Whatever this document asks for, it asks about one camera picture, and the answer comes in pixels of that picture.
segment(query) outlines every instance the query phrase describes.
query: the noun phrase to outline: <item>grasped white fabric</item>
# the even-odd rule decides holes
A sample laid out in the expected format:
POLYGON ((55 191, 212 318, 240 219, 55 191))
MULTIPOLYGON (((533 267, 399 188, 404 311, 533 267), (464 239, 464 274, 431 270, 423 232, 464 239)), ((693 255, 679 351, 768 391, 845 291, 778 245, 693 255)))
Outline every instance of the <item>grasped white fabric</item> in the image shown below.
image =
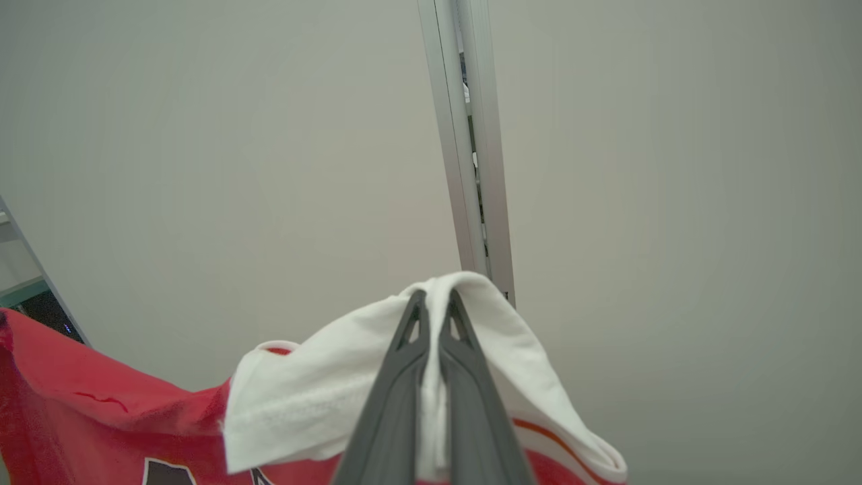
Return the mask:
MULTIPOLYGON (((624 482, 622 457, 584 426, 535 334, 487 278, 468 272, 415 283, 348 313, 288 356, 263 345, 246 354, 231 381, 224 422, 228 471, 341 453, 410 295, 424 290, 431 350, 420 393, 417 473, 445 480, 448 400, 437 343, 453 289, 464 300, 509 415, 552 431, 603 479, 624 482)), ((538 452, 559 454, 551 439, 532 442, 558 448, 538 452)))

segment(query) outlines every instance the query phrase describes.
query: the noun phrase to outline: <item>green strip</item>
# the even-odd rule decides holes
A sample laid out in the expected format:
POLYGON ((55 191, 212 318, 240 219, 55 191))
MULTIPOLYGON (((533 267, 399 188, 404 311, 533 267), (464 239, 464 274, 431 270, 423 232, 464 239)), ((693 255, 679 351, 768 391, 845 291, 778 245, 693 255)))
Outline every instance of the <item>green strip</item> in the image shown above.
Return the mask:
POLYGON ((0 293, 0 308, 12 308, 46 291, 50 291, 50 288, 41 277, 24 281, 22 284, 0 293))

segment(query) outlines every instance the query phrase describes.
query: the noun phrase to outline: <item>red fabric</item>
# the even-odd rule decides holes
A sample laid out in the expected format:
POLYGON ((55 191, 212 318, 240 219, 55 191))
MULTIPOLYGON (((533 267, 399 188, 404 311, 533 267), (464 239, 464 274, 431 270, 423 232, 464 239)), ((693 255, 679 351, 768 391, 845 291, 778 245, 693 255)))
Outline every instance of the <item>red fabric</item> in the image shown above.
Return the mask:
MULTIPOLYGON (((227 382, 191 393, 0 312, 0 452, 13 485, 325 485, 335 470, 338 457, 229 476, 219 430, 227 382)), ((540 484, 582 484, 529 457, 540 484)))

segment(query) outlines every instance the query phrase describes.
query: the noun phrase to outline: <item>red and white garment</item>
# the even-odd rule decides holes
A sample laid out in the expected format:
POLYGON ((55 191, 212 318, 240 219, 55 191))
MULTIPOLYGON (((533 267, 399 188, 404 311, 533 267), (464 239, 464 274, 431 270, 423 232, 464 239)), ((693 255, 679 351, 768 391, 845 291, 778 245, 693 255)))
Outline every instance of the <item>red and white garment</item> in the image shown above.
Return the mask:
MULTIPOLYGON (((352 312, 301 346, 263 343, 230 381, 197 393, 0 310, 0 452, 12 483, 325 485, 409 296, 428 293, 439 330, 440 295, 453 287, 538 483, 624 483, 622 457, 584 427, 529 328, 489 281, 464 273, 352 312)), ((426 479, 445 480, 445 403, 429 360, 418 462, 426 479)))

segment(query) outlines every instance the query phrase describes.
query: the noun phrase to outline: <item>orange trim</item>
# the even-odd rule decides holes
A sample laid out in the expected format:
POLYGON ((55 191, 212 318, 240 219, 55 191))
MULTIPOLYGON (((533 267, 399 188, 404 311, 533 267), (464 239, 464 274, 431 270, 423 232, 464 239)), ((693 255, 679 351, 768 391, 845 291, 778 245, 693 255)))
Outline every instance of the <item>orange trim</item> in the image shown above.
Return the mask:
POLYGON ((565 441, 563 441, 563 439, 560 438, 559 436, 557 436, 557 434, 554 433, 553 431, 545 429, 539 425, 534 425, 533 423, 530 423, 529 421, 524 421, 523 419, 513 418, 512 422, 515 423, 515 426, 518 426, 519 428, 524 428, 525 430, 537 432, 540 435, 544 436, 545 438, 550 438, 554 442, 556 442, 558 445, 562 446, 563 450, 565 450, 569 455, 571 455, 572 458, 574 458, 575 461, 577 461, 581 465, 581 468, 583 468, 584 471, 586 471, 587 474, 589 474, 590 477, 593 480, 595 480, 596 482, 598 482, 602 485, 621 485, 621 484, 618 484, 616 482, 609 482, 609 481, 603 479, 601 476, 596 475, 596 472, 591 470, 590 467, 588 467, 586 465, 586 463, 581 461, 581 459, 578 457, 578 455, 575 454, 575 451, 572 448, 569 448, 569 445, 566 444, 565 441))

